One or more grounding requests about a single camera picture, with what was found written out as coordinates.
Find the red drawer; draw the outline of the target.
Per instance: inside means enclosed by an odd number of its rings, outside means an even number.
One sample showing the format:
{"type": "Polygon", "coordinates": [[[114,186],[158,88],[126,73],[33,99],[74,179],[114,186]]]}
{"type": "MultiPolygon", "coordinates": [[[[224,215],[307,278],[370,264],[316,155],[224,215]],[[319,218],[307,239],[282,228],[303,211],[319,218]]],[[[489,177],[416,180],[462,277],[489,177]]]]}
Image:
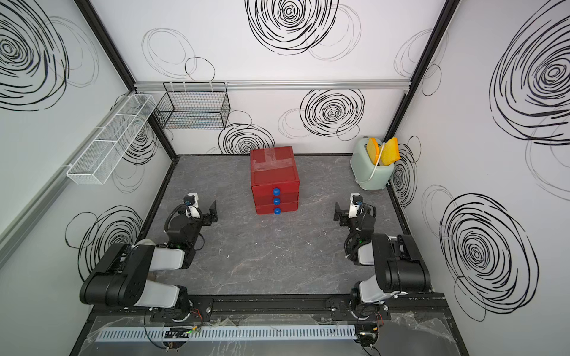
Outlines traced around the red drawer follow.
{"type": "Polygon", "coordinates": [[[298,194],[299,188],[299,181],[268,182],[253,185],[252,193],[255,197],[281,197],[284,194],[298,194]]]}
{"type": "Polygon", "coordinates": [[[271,205],[274,206],[275,200],[279,200],[279,205],[283,205],[285,203],[297,203],[299,200],[299,193],[285,193],[275,196],[273,194],[270,195],[256,195],[254,196],[254,202],[256,206],[265,206],[271,205]]]}
{"type": "Polygon", "coordinates": [[[279,205],[261,205],[261,206],[255,206],[255,210],[256,213],[258,215],[264,215],[264,214],[283,214],[286,212],[295,212],[298,210],[298,202],[293,202],[293,203],[281,203],[279,205]]]}

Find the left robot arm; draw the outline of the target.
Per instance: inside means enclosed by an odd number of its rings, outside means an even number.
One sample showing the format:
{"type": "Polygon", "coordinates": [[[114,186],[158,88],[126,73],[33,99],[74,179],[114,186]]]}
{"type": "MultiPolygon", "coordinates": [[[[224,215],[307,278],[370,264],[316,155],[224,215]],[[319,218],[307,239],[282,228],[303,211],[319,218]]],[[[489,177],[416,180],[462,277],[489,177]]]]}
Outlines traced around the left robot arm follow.
{"type": "Polygon", "coordinates": [[[201,229],[218,222],[218,203],[208,212],[201,211],[197,194],[187,194],[167,217],[163,231],[168,241],[162,245],[139,242],[115,243],[95,265],[80,289],[80,301],[86,305],[160,309],[175,323],[191,316],[199,321],[207,313],[200,311],[187,288],[149,279],[156,271],[177,271],[190,267],[201,229]]]}

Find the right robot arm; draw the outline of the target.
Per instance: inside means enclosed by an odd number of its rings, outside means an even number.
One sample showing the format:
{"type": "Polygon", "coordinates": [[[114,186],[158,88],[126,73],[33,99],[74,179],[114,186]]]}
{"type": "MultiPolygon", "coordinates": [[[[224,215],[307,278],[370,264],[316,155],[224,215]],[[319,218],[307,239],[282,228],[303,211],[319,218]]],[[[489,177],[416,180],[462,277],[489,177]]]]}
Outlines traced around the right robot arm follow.
{"type": "Polygon", "coordinates": [[[348,228],[345,257],[355,265],[374,269],[372,277],[351,289],[350,309],[357,320],[367,320],[389,299],[430,292],[430,273],[414,238],[375,232],[374,206],[352,203],[342,209],[336,204],[333,219],[348,228]]]}

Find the red drawer cabinet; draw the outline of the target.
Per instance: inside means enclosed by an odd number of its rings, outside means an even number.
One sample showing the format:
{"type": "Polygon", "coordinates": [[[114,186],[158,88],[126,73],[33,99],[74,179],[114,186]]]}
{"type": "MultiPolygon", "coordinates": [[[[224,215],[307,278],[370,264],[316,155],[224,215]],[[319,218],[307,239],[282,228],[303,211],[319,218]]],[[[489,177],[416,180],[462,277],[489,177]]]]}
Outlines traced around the red drawer cabinet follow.
{"type": "Polygon", "coordinates": [[[250,152],[251,189],[268,182],[299,181],[292,146],[260,148],[250,152]]]}

